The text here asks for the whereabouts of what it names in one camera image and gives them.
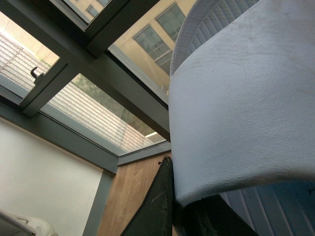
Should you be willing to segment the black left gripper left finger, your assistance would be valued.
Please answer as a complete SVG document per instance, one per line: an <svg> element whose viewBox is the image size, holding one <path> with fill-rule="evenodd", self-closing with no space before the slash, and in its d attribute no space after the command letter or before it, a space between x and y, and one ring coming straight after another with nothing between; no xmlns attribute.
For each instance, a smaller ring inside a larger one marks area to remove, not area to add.
<svg viewBox="0 0 315 236"><path fill-rule="evenodd" d="M174 202L173 163L165 156L148 192L123 236L171 236Z"/></svg>

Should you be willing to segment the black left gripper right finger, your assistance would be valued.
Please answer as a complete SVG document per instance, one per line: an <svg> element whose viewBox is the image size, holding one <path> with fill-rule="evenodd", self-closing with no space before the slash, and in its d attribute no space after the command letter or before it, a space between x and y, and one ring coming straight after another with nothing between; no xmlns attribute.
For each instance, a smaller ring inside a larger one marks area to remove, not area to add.
<svg viewBox="0 0 315 236"><path fill-rule="evenodd" d="M173 198L173 227L179 236L256 236L225 202L213 195L182 206Z"/></svg>

